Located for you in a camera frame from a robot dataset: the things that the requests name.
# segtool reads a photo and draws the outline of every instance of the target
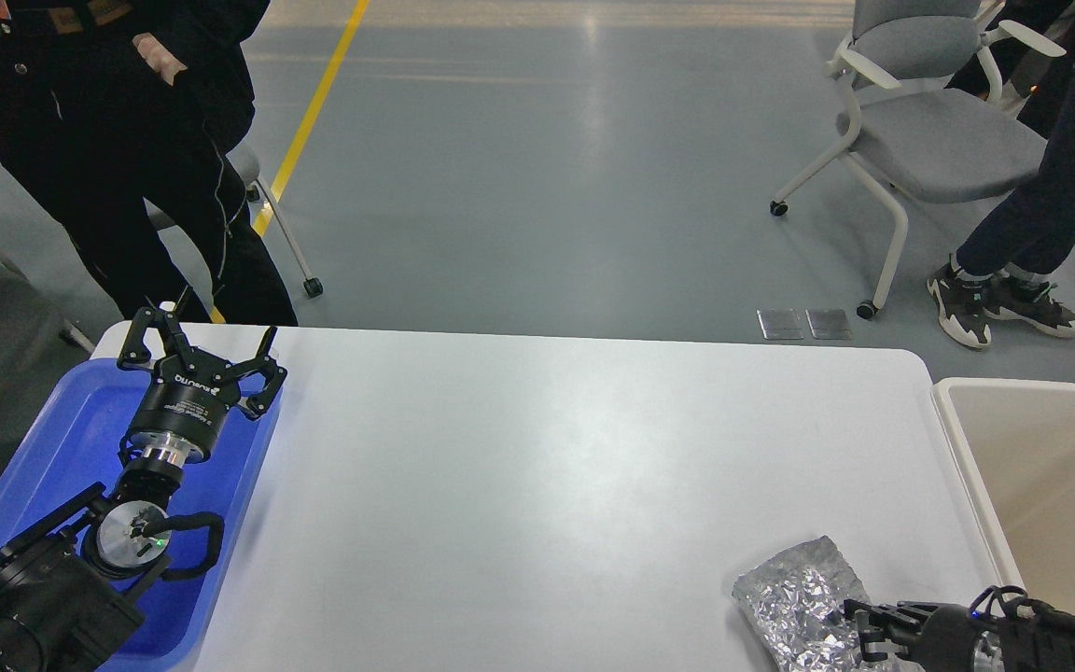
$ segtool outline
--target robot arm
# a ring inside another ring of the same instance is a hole
[[[969,607],[846,600],[845,619],[866,662],[895,654],[926,672],[1075,672],[1075,616],[1016,586],[991,586]]]
[[[155,362],[144,334],[158,329],[166,356]],[[270,356],[269,328],[256,357],[239,363],[194,347],[173,311],[138,312],[118,366],[150,372],[144,400],[120,442],[124,473],[114,490],[90,485],[0,548],[0,671],[89,672],[144,624],[137,600],[158,580],[204,574],[223,547],[212,512],[168,515],[187,463],[204,462],[232,406],[256,420],[285,382]],[[240,380],[264,378],[248,396]],[[209,529],[203,560],[170,570],[172,532]],[[132,580],[123,590],[112,582]]]

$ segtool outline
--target yellow floor line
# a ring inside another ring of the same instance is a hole
[[[347,18],[346,30],[343,31],[343,37],[338,40],[338,46],[334,47],[334,52],[329,57],[329,63],[326,65],[326,72],[321,75],[321,81],[317,82],[317,88],[315,89],[315,95],[310,101],[310,106],[306,108],[306,114],[301,118],[301,124],[298,126],[298,132],[293,135],[293,142],[289,144],[289,151],[285,154],[285,160],[281,161],[281,168],[276,171],[276,178],[272,180],[272,186],[269,187],[269,191],[272,191],[273,199],[277,201],[281,200],[281,196],[285,194],[285,187],[289,183],[289,178],[293,177],[293,170],[298,167],[298,160],[301,158],[301,153],[306,147],[306,141],[310,140],[310,133],[313,132],[313,127],[317,124],[317,115],[321,114],[321,108],[326,103],[326,97],[329,96],[329,90],[334,86],[334,77],[338,76],[338,69],[343,65],[343,59],[346,57],[346,51],[350,49],[350,42],[355,39],[355,31],[359,30],[359,22],[363,20],[363,12],[367,12],[368,0],[358,0],[355,3],[355,11],[350,13],[350,18]],[[252,228],[256,230],[260,237],[263,237],[268,232],[268,225],[272,221],[272,208],[269,208],[268,203],[260,209],[259,214],[256,216],[256,221],[252,223]],[[213,309],[210,311],[210,320],[214,324],[226,323],[223,318],[221,312],[218,309]]]

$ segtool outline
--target gray floor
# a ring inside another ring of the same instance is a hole
[[[269,180],[353,5],[276,0],[246,44]],[[908,349],[936,380],[1075,382],[1075,341],[1007,323],[973,353],[935,325],[922,280],[990,202],[908,204],[872,323],[852,310],[877,277],[887,211],[833,166],[769,216],[835,139],[819,61],[851,15],[850,0],[371,0],[282,201],[322,297],[304,297],[268,234],[302,324],[762,342],[758,309],[844,309],[851,342],[798,343]],[[196,268],[184,239],[168,241]],[[1,169],[0,243],[90,337],[120,319]],[[1057,281],[1075,309],[1075,254]]]

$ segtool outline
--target hand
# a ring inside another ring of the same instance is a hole
[[[144,60],[148,63],[148,68],[152,68],[154,73],[160,75],[160,80],[166,81],[168,86],[172,86],[172,81],[176,76],[176,73],[188,70],[185,63],[176,60],[176,56],[168,52],[166,46],[160,44],[160,41],[155,39],[155,35],[149,32],[137,34],[131,40],[131,43],[135,46],[140,56],[144,57]]]

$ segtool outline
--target person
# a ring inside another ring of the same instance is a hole
[[[1002,10],[990,18],[986,29],[993,30],[1001,22],[1013,20],[1028,26],[1037,33],[1046,33],[1071,4],[1072,0],[1007,0]],[[1003,82],[1009,82],[1010,74],[1019,67],[1020,60],[1028,55],[1028,52],[1027,44],[1019,42],[1018,39],[1004,39],[990,46],[990,53],[998,63]],[[972,59],[951,76],[946,88],[959,88],[966,94],[985,98],[986,94],[989,94],[989,80],[977,59]]]
[[[1075,337],[1075,312],[1050,297],[1048,281],[1074,245],[1075,60],[1036,177],[991,210],[927,280],[940,328],[973,349],[990,344],[988,318]]]
[[[252,126],[239,43],[269,0],[0,0],[0,161],[131,317],[188,283],[144,199],[188,234],[227,321],[295,325],[226,159]],[[182,319],[209,321],[190,292]]]

